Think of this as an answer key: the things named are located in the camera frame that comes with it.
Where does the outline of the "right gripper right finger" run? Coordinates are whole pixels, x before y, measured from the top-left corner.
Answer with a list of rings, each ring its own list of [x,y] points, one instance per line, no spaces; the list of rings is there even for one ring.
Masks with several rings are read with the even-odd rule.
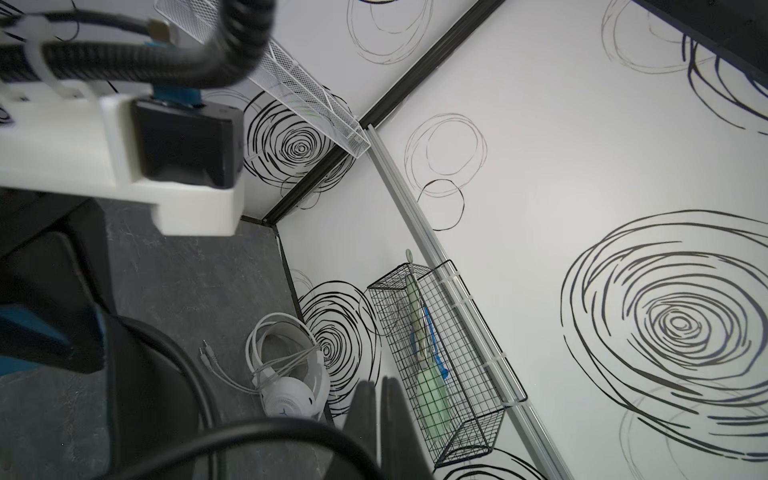
[[[386,479],[432,479],[400,382],[385,377],[381,390],[381,469]]]

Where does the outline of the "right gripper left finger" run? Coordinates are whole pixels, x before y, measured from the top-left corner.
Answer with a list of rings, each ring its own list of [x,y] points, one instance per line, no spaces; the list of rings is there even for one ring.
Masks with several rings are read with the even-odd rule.
[[[375,386],[361,381],[353,394],[342,428],[344,444],[334,448],[324,479],[379,479]]]

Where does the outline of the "white headphones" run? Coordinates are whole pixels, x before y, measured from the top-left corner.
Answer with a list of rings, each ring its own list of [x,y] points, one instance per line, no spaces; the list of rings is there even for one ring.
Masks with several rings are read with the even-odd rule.
[[[268,359],[264,346],[275,339],[287,340],[298,350]],[[245,359],[267,416],[321,416],[330,394],[330,375],[319,341],[298,318],[283,312],[262,317],[246,339]]]

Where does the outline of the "black headphones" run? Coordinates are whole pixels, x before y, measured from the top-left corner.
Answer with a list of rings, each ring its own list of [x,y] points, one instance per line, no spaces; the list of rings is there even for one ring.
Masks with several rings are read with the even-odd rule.
[[[39,366],[105,373],[110,473],[221,421],[190,357],[118,314],[98,203],[12,191],[1,203],[1,371]]]

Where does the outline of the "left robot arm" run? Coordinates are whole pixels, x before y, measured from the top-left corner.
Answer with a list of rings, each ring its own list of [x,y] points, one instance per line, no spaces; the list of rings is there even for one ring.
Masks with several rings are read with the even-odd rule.
[[[42,45],[42,59],[60,80],[222,88],[257,68],[275,13],[274,1],[222,1],[215,30],[196,48],[54,41]]]

